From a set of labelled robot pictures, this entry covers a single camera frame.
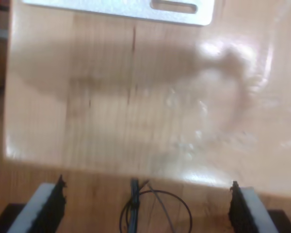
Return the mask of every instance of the glossy wooden panel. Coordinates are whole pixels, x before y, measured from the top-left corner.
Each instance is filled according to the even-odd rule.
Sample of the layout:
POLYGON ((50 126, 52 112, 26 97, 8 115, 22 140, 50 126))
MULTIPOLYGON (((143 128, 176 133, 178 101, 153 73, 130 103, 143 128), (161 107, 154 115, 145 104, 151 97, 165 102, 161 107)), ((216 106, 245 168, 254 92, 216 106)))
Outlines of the glossy wooden panel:
MULTIPOLYGON (((130 196, 129 178, 50 169, 9 163, 2 153, 2 104, 0 94, 0 213, 8 203, 26 203, 43 182, 67 181, 67 205, 59 233, 118 232, 120 211, 130 196)), ((154 188, 179 195, 193 216, 193 233, 232 233, 228 220, 231 194, 228 189, 152 180, 154 188)), ((188 215, 178 201, 161 196, 178 232, 188 230, 188 215)), ((291 220, 291 199, 261 195, 269 209, 283 209, 291 220)), ((139 233, 168 233, 170 228, 152 194, 141 197, 139 233)))
POLYGON ((13 1, 5 158, 291 196, 291 0, 187 27, 13 1))

